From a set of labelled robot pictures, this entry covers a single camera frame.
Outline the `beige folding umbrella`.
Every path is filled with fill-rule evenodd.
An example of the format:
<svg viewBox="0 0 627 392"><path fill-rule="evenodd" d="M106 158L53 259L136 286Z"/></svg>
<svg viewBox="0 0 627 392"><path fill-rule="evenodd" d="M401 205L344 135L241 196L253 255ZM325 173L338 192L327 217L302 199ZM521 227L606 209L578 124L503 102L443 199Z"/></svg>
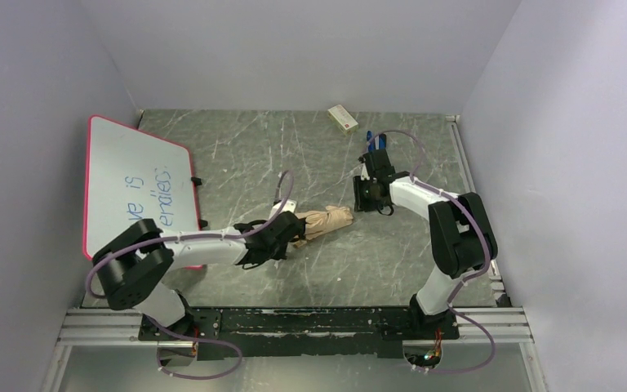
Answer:
<svg viewBox="0 0 627 392"><path fill-rule="evenodd" d="M305 238L293 243L303 247L318 237L349 226L354 221L349 207L326 206L322 211L297 212L296 216L305 222Z"/></svg>

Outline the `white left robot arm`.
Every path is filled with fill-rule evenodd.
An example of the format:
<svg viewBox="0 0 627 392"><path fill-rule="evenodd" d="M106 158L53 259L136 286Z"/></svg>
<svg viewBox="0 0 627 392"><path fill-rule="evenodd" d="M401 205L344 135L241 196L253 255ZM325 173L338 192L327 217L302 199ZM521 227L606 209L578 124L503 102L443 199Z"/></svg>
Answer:
<svg viewBox="0 0 627 392"><path fill-rule="evenodd" d="M283 260L287 247L305 236L305 222L292 212L227 229L163 236L152 219L133 223L92 258L112 310L134 309L176 334L198 330L199 314L164 275L195 265L220 264L245 270Z"/></svg>

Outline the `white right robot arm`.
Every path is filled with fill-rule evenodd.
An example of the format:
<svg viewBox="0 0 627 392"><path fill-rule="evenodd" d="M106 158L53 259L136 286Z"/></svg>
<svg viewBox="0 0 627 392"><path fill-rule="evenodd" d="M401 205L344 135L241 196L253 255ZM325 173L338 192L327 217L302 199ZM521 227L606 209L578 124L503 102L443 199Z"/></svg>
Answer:
<svg viewBox="0 0 627 392"><path fill-rule="evenodd" d="M356 212L393 215L406 208L429 223L434 267L425 285L410 299L411 321L417 326L445 316L464 284L484 274L498 245L481 197L454 194L428 185L407 171L396 171L384 149L364 153L362 174L353 177Z"/></svg>

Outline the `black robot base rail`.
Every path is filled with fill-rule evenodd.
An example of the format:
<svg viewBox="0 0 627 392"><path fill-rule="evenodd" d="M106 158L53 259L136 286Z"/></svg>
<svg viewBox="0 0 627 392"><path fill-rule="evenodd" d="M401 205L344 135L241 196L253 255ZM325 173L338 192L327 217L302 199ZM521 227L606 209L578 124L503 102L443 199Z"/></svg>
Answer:
<svg viewBox="0 0 627 392"><path fill-rule="evenodd" d="M455 315L446 312L434 323L417 326L407 306L211 308L198 307L194 324L172 328L175 333L217 339L228 346L198 343L199 361L236 357L374 354L382 359L403 357L404 341L456 340Z"/></svg>

